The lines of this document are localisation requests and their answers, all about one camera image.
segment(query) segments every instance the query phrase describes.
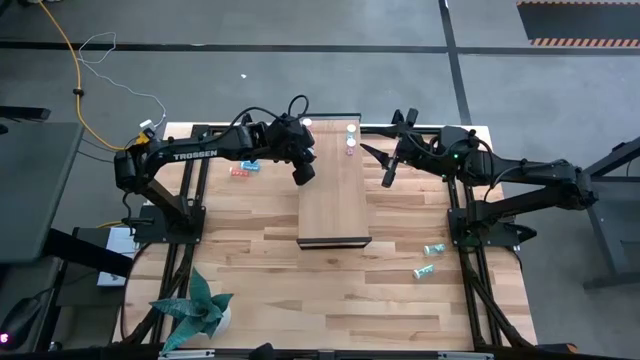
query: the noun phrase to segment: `small can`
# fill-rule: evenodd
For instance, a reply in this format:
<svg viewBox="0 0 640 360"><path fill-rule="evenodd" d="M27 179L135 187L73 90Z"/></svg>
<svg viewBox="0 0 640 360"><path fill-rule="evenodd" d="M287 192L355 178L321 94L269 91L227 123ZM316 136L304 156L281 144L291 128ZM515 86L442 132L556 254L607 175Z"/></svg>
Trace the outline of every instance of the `small can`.
<svg viewBox="0 0 640 360"><path fill-rule="evenodd" d="M240 169L242 170L249 170L249 171L254 171L254 172L259 172L260 171L260 164L258 164L258 162L251 162L251 161L242 161L240 163Z"/></svg>
<svg viewBox="0 0 640 360"><path fill-rule="evenodd" d="M353 124L349 124L347 125L347 140L349 139L354 139L356 138L356 130L358 130L358 128L356 128L355 125Z"/></svg>
<svg viewBox="0 0 640 360"><path fill-rule="evenodd" d="M356 151L356 139L347 139L347 155L351 156Z"/></svg>
<svg viewBox="0 0 640 360"><path fill-rule="evenodd" d="M229 174L231 176L249 177L249 170L229 168Z"/></svg>
<svg viewBox="0 0 640 360"><path fill-rule="evenodd" d="M426 245L424 247L424 254L425 255L435 255L435 254L442 254L445 250L446 246L444 244L437 244L437 245Z"/></svg>
<svg viewBox="0 0 640 360"><path fill-rule="evenodd" d="M413 277L416 279L423 278L435 271L436 267L433 265L427 265L422 269L413 270Z"/></svg>

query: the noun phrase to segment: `wooden tabletop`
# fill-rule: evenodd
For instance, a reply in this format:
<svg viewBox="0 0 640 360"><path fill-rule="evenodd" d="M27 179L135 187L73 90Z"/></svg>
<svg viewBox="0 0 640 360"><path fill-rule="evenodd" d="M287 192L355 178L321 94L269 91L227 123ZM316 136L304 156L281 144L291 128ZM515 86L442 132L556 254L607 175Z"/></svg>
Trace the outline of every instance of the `wooden tabletop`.
<svg viewBox="0 0 640 360"><path fill-rule="evenodd" d="M169 123L165 137L188 137L192 125ZM473 128L490 143L486 127ZM396 141L363 135L362 142L392 152ZM260 164L258 174L238 178L229 175L234 163L210 162L207 221L194 267L212 293L235 295L231 326L219 338L197 335L185 347L255 348L271 342L281 349L472 349L460 262L450 246L445 216L449 196L439 177L400 165L393 186L385 189L380 185L384 172L364 153L373 241L364 249L301 251L295 242L298 188L293 167ZM156 179L178 193L183 166L168 164ZM486 187L474 191L479 198ZM497 187L489 200L500 198ZM424 245L439 243L446 244L445 253L425 257ZM126 296L127 333L157 299L166 252L167 245L150 246L133 269ZM535 343L518 261L504 249L486 252L496 302ZM428 264L435 265L435 273L415 280L412 270ZM484 307L479 311L488 340Z"/></svg>

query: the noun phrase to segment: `succulent plant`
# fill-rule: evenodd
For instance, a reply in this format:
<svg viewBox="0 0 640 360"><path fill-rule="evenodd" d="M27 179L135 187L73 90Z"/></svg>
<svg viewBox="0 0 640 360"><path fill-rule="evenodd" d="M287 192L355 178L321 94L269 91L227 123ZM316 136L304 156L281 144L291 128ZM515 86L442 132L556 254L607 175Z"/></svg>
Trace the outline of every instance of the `succulent plant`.
<svg viewBox="0 0 640 360"><path fill-rule="evenodd" d="M189 282L190 299L162 299L151 302L154 308L180 321L175 331L167 338L162 355L178 348L200 332L207 334L211 339L232 296L233 294L218 294L212 297L209 284L194 268Z"/></svg>

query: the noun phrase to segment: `wooden board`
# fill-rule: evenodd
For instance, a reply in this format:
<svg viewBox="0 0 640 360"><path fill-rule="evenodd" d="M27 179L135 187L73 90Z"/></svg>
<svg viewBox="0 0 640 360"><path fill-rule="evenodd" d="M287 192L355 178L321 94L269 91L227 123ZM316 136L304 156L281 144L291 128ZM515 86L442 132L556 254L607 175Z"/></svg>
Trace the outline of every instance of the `wooden board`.
<svg viewBox="0 0 640 360"><path fill-rule="evenodd" d="M353 155L346 154L348 125L358 129L359 144L358 120L313 122L316 176L299 191L301 239L369 237L362 154L359 145Z"/></svg>
<svg viewBox="0 0 640 360"><path fill-rule="evenodd" d="M187 137L192 125L169 123L165 137ZM490 141L486 127L473 128ZM365 135L362 142L388 152L395 147L395 140L381 137ZM194 266L213 293L235 294L231 326L217 339L198 335L186 347L253 348L271 342L285 349L472 348L460 263L449 246L449 197L439 177L400 165L393 186L385 189L380 165L363 153L373 241L364 249L303 252L295 243L298 188L293 167L263 161L258 175L242 179L229 177L230 165L223 159L210 164L207 222ZM183 166L168 164L156 179L177 193ZM485 191L476 188L476 198ZM498 186L489 200L500 198ZM425 257L423 246L438 243L447 244L445 253ZM133 269L126 295L127 333L158 296L166 252L166 245L151 245ZM518 261L499 248L487 249L487 261L496 302L535 343ZM433 276L414 280L411 271L427 264L435 265ZM489 339L486 311L480 306L479 312Z"/></svg>

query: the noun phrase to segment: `black cable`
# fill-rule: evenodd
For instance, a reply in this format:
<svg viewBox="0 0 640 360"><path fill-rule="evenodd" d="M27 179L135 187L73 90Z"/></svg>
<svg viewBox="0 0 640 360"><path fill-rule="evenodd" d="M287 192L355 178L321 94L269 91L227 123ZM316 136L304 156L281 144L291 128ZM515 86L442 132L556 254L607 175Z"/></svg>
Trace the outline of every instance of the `black cable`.
<svg viewBox="0 0 640 360"><path fill-rule="evenodd" d="M449 154L449 151L451 150L451 148L452 148L454 145L456 145L456 144L458 144L458 143L460 143L460 142L463 142L463 141L466 141L466 140L467 140L467 139L464 139L464 140L458 140L458 141L454 142L454 143L453 143L453 144L451 144L451 146L449 146L449 147L448 147L448 148L447 148L447 149L446 149L442 154L438 155L438 154L436 154L436 153L433 153L433 152L431 152L431 151L429 151L429 150L427 150L427 149L423 148L420 144L418 144L418 142L417 142L417 141L416 141L416 140L415 140L411 135L413 135L413 133L407 133L406 138L408 138L408 139L409 139L409 141L411 141L411 143L412 143L415 147L417 147L417 148L418 148L418 150L420 150L421 152L425 153L427 156L430 156L430 157L436 157L436 158L443 158L443 157L447 156L447 155Z"/></svg>
<svg viewBox="0 0 640 360"><path fill-rule="evenodd" d="M95 157L93 155L89 155L89 154L84 153L84 152L82 152L80 150L77 150L77 151L78 151L78 154L84 155L84 156L86 156L88 158L91 158L93 160L100 161L100 162L103 162L103 163L113 164L113 161L111 161L111 160L100 159L99 157Z"/></svg>
<svg viewBox="0 0 640 360"><path fill-rule="evenodd" d="M131 268L129 269L129 273L127 274L127 277L124 279L124 295L122 298L122 305L120 307L120 338L121 339L124 339L126 337L124 336L124 318L125 318L124 309L126 307L126 301L127 301L127 285L129 284L129 278L131 277L131 273L133 272L133 267L136 265L136 262L138 261L142 253L149 247L149 245L151 245L151 243L146 243L142 245L140 250L138 250L138 252L136 252L136 254L133 256L133 261L131 262Z"/></svg>
<svg viewBox="0 0 640 360"><path fill-rule="evenodd" d="M305 105L304 105L304 110L302 110L301 113L298 114L298 116L300 115L304 115L307 113L307 110L309 110L309 98L306 95L298 95L296 97L294 97L291 102L289 102L289 107L287 108L287 115L291 116L291 108L293 107L293 105L296 103L296 101L298 99L304 99L305 101Z"/></svg>
<svg viewBox="0 0 640 360"><path fill-rule="evenodd" d="M238 115L236 115L236 117L235 117L235 118L234 118L234 119L229 123L229 126L227 126L227 128L226 128L226 129L224 129L224 130L223 130L219 135L216 135L215 137L213 137L213 138L211 138L211 139L209 139L209 140L207 140L207 141L204 141L204 143L206 144L206 143L209 143L209 142L212 142L212 141L216 141L216 140L218 140L219 138L221 138L221 137L225 136L226 134L228 134L228 133L229 133L229 131L231 131L231 128L233 127L233 125L235 125L235 123L236 123L236 122L238 122L238 120L240 120L240 118L242 117L242 115L244 115L244 114L246 114L246 113L249 113L249 112L251 112L251 111L254 111L254 110L256 110L256 111L262 111L263 113L265 113L265 114L268 114L268 115L272 116L274 119L278 119L278 118L279 118L279 116L278 116L278 115L276 115L276 114L272 113L271 111L269 111L269 110L267 110L267 109L265 109L265 108L261 108L261 107L259 107L259 106L251 106L251 107L248 107L248 108L246 108L246 109L244 109L244 110L240 111L240 113L239 113Z"/></svg>
<svg viewBox="0 0 640 360"><path fill-rule="evenodd" d="M438 136L432 137L431 140L429 140L429 147L433 149L436 144L436 141L438 140L439 140Z"/></svg>
<svg viewBox="0 0 640 360"><path fill-rule="evenodd" d="M491 166L491 183L493 184L496 182L495 168L493 167L493 151L491 150L491 147L489 146L489 144L487 144L483 140L478 139L478 142L484 145L484 147L487 149L487 152L489 153L489 164Z"/></svg>
<svg viewBox="0 0 640 360"><path fill-rule="evenodd" d="M627 171L626 171L627 177L629 177L629 167L631 166L632 162L633 160L629 161L629 163L627 164Z"/></svg>
<svg viewBox="0 0 640 360"><path fill-rule="evenodd" d="M508 169L506 169L505 171L501 172L500 175L496 176L495 179L491 180L491 184L489 184L489 188L487 189L487 192L484 193L484 201L487 201L487 196L489 196L489 192L491 192L491 190L493 190L494 187L496 187L498 185L498 181L500 181L500 178L502 178L505 174L516 170L516 169L520 169L522 166L518 165L518 166L514 166L514 167L510 167Z"/></svg>
<svg viewBox="0 0 640 360"><path fill-rule="evenodd" d="M136 136L136 137L132 138L131 140L127 141L127 143L124 145L124 148L128 149L129 148L129 144L131 144L131 142L133 142L133 140L135 140L137 138L138 138L138 136Z"/></svg>
<svg viewBox="0 0 640 360"><path fill-rule="evenodd" d="M114 150L111 150L111 149L106 148L106 147L104 147L104 146L100 146L100 145L98 145L98 144L94 144L94 143L92 143L91 141L89 141L89 140L87 140L87 139L82 138L82 139L80 139L80 140L84 141L85 143L87 143L87 144L89 144L89 145L91 145L91 146L93 146L93 147L95 147L95 148L97 148L97 149L104 150L104 151L108 151L108 152L111 152L111 153L114 153L114 152L115 152Z"/></svg>
<svg viewBox="0 0 640 360"><path fill-rule="evenodd" d="M131 206L129 206L129 204L127 204L127 196L129 196L129 194L131 194L131 193L130 192L124 193L124 196L122 197L122 203L127 208L127 223L126 223L126 225L129 227L129 236L133 236L133 227L131 226Z"/></svg>

